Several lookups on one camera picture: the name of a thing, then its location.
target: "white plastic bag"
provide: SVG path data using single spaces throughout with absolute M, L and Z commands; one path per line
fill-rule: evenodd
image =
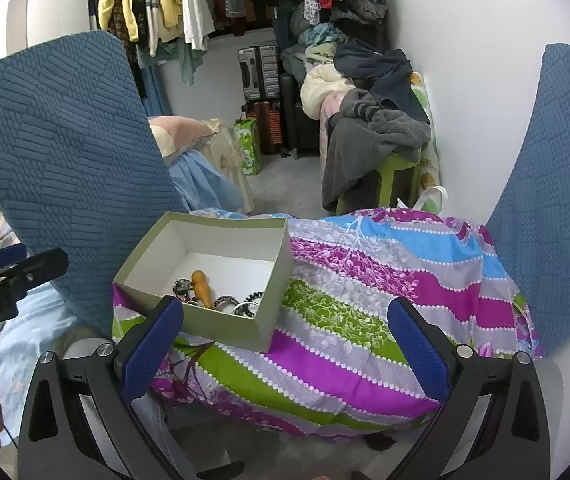
M 434 197 L 436 197 L 437 195 L 439 195 L 440 200 L 434 200 Z M 442 186 L 428 187 L 425 191 L 423 191 L 420 194 L 418 200 L 416 200 L 416 203 L 414 204 L 414 207 L 412 207 L 411 209 L 414 209 L 416 211 L 429 211 L 434 214 L 440 215 L 440 213 L 443 211 L 445 207 L 445 204 L 447 203 L 448 198 L 449 195 L 444 187 Z M 438 211 L 434 211 L 434 205 L 436 204 L 439 204 L 440 206 Z M 398 207 L 401 209 L 409 209 L 400 199 L 398 199 Z

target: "gray sweater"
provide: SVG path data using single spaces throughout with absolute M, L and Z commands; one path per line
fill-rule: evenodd
M 336 209 L 338 197 L 374 170 L 392 152 L 418 162 L 418 148 L 430 140 L 427 123 L 380 106 L 368 91 L 347 92 L 330 118 L 332 131 L 322 177 L 322 206 Z

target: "bracelet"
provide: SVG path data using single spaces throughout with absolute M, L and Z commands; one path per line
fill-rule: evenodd
M 219 298 L 216 298 L 216 301 L 214 302 L 214 306 L 212 307 L 214 310 L 220 310 L 220 306 L 223 303 L 231 303 L 233 306 L 238 305 L 238 300 L 236 300 L 235 297 L 233 296 L 220 296 Z
M 245 301 L 256 301 L 256 300 L 260 300 L 260 298 L 262 298 L 262 295 L 264 294 L 264 291 L 259 290 L 258 292 L 253 292 L 252 294 L 250 294 L 249 296 L 247 296 L 245 298 Z
M 252 312 L 251 310 L 249 310 L 250 305 L 254 305 L 256 307 L 260 306 L 255 301 L 243 301 L 242 303 L 239 303 L 238 305 L 236 305 L 236 308 L 234 309 L 232 314 L 234 314 L 235 316 L 243 316 L 243 317 L 253 318 L 254 316 L 256 316 L 256 314 L 254 312 Z
M 174 284 L 174 291 L 175 296 L 187 296 L 189 297 L 189 292 L 192 289 L 191 280 L 178 280 Z

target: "metal screw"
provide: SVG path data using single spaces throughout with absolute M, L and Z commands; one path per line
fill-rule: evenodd
M 474 355 L 474 349 L 471 348 L 471 346 L 460 345 L 456 347 L 456 353 L 464 359 L 469 359 L 472 355 Z
M 40 356 L 40 359 L 38 359 L 41 363 L 43 363 L 44 365 L 46 365 L 47 363 L 49 363 L 52 359 L 54 358 L 54 353 L 53 352 L 45 352 L 43 355 Z
M 111 343 L 103 343 L 96 349 L 96 353 L 100 357 L 107 357 L 114 351 L 114 345 Z
M 518 352 L 516 354 L 516 359 L 518 359 L 518 362 L 522 365 L 528 365 L 531 362 L 531 357 L 529 357 L 529 354 L 526 354 L 525 352 Z

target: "pink pillow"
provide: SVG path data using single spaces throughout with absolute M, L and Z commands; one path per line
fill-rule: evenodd
M 172 164 L 181 153 L 213 133 L 207 124 L 188 117 L 154 117 L 149 125 L 166 164 Z

